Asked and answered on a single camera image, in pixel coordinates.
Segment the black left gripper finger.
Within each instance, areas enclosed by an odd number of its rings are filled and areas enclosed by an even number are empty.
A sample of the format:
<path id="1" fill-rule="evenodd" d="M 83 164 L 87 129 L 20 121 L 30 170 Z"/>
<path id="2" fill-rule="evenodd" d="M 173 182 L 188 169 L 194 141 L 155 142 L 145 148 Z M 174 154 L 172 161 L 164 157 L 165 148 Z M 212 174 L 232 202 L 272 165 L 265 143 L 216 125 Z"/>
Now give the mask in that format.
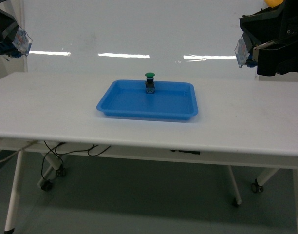
<path id="1" fill-rule="evenodd" d="M 12 42 L 18 31 L 19 25 L 12 15 L 0 9 L 0 44 Z"/>

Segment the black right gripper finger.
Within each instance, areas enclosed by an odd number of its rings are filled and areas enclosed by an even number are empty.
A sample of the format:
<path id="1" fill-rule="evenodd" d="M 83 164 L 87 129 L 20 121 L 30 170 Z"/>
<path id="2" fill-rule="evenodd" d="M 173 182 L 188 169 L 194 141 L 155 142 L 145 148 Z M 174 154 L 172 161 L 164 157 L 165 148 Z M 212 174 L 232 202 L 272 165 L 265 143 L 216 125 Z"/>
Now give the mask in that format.
<path id="1" fill-rule="evenodd" d="M 273 40 L 254 47 L 253 61 L 257 63 L 257 74 L 262 76 L 298 72 L 298 38 Z"/>
<path id="2" fill-rule="evenodd" d="M 243 37 L 252 45 L 298 34 L 298 0 L 284 0 L 275 7 L 268 7 L 240 18 Z"/>

